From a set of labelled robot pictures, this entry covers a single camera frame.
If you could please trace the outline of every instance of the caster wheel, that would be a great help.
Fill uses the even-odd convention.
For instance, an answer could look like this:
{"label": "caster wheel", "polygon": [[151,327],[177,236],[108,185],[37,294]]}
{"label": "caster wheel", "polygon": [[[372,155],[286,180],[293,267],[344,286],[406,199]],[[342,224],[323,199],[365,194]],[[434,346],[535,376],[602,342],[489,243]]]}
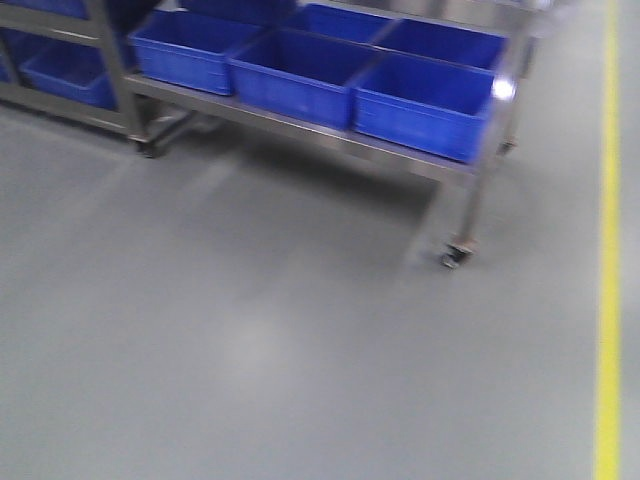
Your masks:
{"label": "caster wheel", "polygon": [[456,270],[466,263],[472,255],[473,252],[470,250],[450,246],[449,251],[440,257],[440,263],[450,270]]}
{"label": "caster wheel", "polygon": [[158,158],[162,155],[155,143],[135,142],[135,146],[136,152],[145,158]]}
{"label": "caster wheel", "polygon": [[501,157],[504,157],[517,146],[518,146],[518,142],[515,138],[507,140],[502,145],[500,145],[500,150],[498,150],[498,155]]}

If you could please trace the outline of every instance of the metal cart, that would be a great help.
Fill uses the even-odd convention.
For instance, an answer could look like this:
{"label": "metal cart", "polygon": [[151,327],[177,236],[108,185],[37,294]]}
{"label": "metal cart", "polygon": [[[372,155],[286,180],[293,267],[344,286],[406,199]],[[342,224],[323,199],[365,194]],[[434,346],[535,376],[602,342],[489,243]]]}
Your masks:
{"label": "metal cart", "polygon": [[[249,107],[233,97],[220,97],[127,72],[118,54],[117,40],[109,26],[104,0],[85,0],[90,20],[71,19],[0,3],[0,27],[101,49],[116,93],[119,105],[117,111],[90,107],[25,87],[19,72],[11,64],[1,38],[0,54],[9,60],[6,67],[12,81],[9,84],[0,84],[0,99],[125,134],[137,145],[138,151],[146,156],[154,156],[160,142],[172,138],[198,114],[206,114],[378,162],[438,182],[462,185],[469,189],[462,225],[441,257],[443,265],[457,268],[475,252],[476,243],[473,235],[488,177],[496,163],[513,145],[518,91],[531,59],[530,33],[538,12],[527,1],[520,4],[497,3],[493,0],[335,1],[402,16],[463,24],[478,30],[497,32],[508,38],[508,47],[494,82],[495,113],[486,129],[481,154],[476,162],[464,165],[355,132],[332,130]],[[141,109],[136,98],[138,95],[178,105],[191,113],[152,136],[142,121]]]}

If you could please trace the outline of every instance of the blue plastic bin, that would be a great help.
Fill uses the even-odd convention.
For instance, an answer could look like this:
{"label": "blue plastic bin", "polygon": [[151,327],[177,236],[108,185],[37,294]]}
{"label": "blue plastic bin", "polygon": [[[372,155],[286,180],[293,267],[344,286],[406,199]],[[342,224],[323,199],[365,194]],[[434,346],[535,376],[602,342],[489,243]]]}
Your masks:
{"label": "blue plastic bin", "polygon": [[227,54],[261,27],[189,12],[155,12],[129,38],[145,76],[231,95]]}
{"label": "blue plastic bin", "polygon": [[445,25],[402,20],[377,44],[380,47],[460,65],[494,70],[506,39]]}
{"label": "blue plastic bin", "polygon": [[[33,8],[68,17],[87,18],[84,0],[4,0],[19,7]],[[129,29],[140,22],[160,0],[107,0],[107,8],[113,23],[121,29]]]}
{"label": "blue plastic bin", "polygon": [[56,41],[20,70],[34,87],[96,107],[113,109],[115,97],[100,52]]}
{"label": "blue plastic bin", "polygon": [[357,87],[356,130],[472,163],[492,106],[494,75],[390,54]]}
{"label": "blue plastic bin", "polygon": [[391,19],[342,8],[310,4],[300,9],[283,26],[358,43],[372,43],[391,25]]}
{"label": "blue plastic bin", "polygon": [[0,56],[0,82],[8,82],[9,75],[7,75],[7,71],[4,69],[4,58]]}
{"label": "blue plastic bin", "polygon": [[291,15],[296,0],[180,0],[183,8],[235,22],[277,25]]}
{"label": "blue plastic bin", "polygon": [[2,36],[16,65],[20,66],[43,51],[53,41],[46,37],[4,29]]}
{"label": "blue plastic bin", "polygon": [[230,60],[240,100],[337,129],[351,124],[352,82],[373,49],[293,31],[262,37]]}

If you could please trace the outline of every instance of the shelf leg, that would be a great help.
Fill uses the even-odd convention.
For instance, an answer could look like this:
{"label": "shelf leg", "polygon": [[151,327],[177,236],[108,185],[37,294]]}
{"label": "shelf leg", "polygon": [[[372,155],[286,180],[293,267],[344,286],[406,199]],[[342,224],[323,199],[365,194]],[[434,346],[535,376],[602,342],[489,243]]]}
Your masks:
{"label": "shelf leg", "polygon": [[7,45],[8,43],[5,41],[2,31],[0,31],[0,56],[2,57],[0,62],[2,62],[5,71],[9,75],[9,81],[15,85],[20,85],[22,83],[20,72],[16,68],[13,58],[11,58],[11,52]]}
{"label": "shelf leg", "polygon": [[136,142],[147,142],[148,133],[142,119],[136,95],[125,84],[126,66],[120,53],[119,39],[111,27],[105,0],[85,0],[89,18],[98,29],[100,49],[109,72],[111,85],[118,102],[118,109],[125,117],[129,138]]}

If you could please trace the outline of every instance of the stainless steel rack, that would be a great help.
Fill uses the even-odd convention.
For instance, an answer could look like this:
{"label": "stainless steel rack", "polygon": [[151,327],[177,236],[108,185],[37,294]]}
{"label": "stainless steel rack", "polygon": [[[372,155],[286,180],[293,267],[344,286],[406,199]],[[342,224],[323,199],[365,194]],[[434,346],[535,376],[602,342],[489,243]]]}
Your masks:
{"label": "stainless steel rack", "polygon": [[[462,24],[475,29],[498,32],[508,38],[507,51],[497,71],[494,84],[494,116],[486,130],[482,153],[473,165],[427,154],[411,148],[377,140],[354,132],[337,131],[290,117],[249,107],[236,99],[220,97],[178,87],[126,72],[109,27],[104,0],[85,0],[90,20],[77,20],[0,4],[0,27],[24,30],[53,38],[92,45],[103,52],[119,110],[108,111],[53,97],[26,88],[12,65],[7,70],[13,82],[0,85],[0,99],[45,110],[63,117],[84,121],[124,133],[138,150],[147,156],[156,153],[160,141],[171,138],[189,125],[198,113],[257,127],[285,137],[293,137],[319,147],[383,163],[439,182],[469,188],[470,195],[459,234],[452,240],[441,261],[456,268],[475,251],[473,233],[478,221],[486,182],[493,166],[509,147],[515,104],[521,78],[530,57],[530,29],[536,11],[527,0],[516,5],[494,0],[335,0],[355,7],[383,10],[402,16],[431,21]],[[0,41],[0,54],[5,46]],[[144,95],[181,106],[191,114],[156,137],[148,134],[141,120],[136,95]]]}
{"label": "stainless steel rack", "polygon": [[96,108],[28,88],[13,64],[1,35],[0,54],[11,82],[0,83],[0,99],[121,133],[137,141],[148,141],[136,96],[124,83],[125,67],[104,0],[85,0],[85,3],[88,20],[0,3],[0,27],[100,49],[118,109]]}

